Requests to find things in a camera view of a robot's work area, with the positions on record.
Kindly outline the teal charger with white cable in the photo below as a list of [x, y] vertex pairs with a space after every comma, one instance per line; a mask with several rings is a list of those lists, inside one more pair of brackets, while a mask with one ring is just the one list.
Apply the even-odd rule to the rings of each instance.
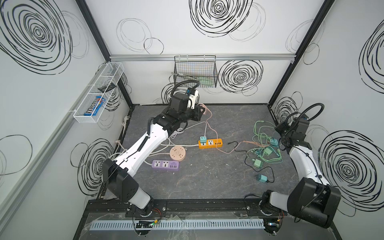
[[207, 128], [208, 123], [206, 121], [187, 126], [185, 129], [178, 128], [168, 139], [170, 143], [175, 143], [175, 139], [182, 139], [192, 143], [197, 141], [200, 136], [205, 137], [207, 135]]

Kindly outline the orange power strip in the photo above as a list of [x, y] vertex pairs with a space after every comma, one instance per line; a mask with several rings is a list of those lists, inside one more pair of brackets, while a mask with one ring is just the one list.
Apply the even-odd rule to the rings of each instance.
[[215, 149], [215, 148], [221, 148], [223, 146], [222, 139], [211, 139], [206, 140], [204, 143], [201, 143], [201, 141], [198, 141], [199, 149]]

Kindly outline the round pink power strip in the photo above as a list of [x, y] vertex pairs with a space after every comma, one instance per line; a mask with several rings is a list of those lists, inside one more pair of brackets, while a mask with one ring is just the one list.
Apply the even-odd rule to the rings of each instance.
[[181, 162], [185, 159], [187, 153], [183, 146], [174, 146], [170, 150], [170, 157], [173, 161]]

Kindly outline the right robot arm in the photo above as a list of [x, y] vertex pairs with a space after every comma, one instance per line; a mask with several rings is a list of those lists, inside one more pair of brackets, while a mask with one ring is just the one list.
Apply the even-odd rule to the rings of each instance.
[[289, 195], [271, 190], [264, 192], [259, 206], [265, 216], [287, 212], [326, 229], [333, 222], [342, 194], [323, 176], [311, 145], [305, 141], [309, 124], [308, 117], [302, 116], [296, 117], [290, 125], [280, 123], [276, 126], [300, 181]]

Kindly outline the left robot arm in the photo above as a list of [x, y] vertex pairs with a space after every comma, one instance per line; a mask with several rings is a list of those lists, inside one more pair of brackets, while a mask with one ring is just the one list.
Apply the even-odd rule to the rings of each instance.
[[147, 131], [128, 150], [103, 163], [103, 186], [123, 203], [129, 203], [147, 216], [153, 209], [153, 198], [139, 187], [134, 180], [143, 162], [181, 124], [200, 121], [205, 109], [196, 100], [199, 92], [188, 90], [171, 96], [168, 106], [156, 117], [150, 118]]

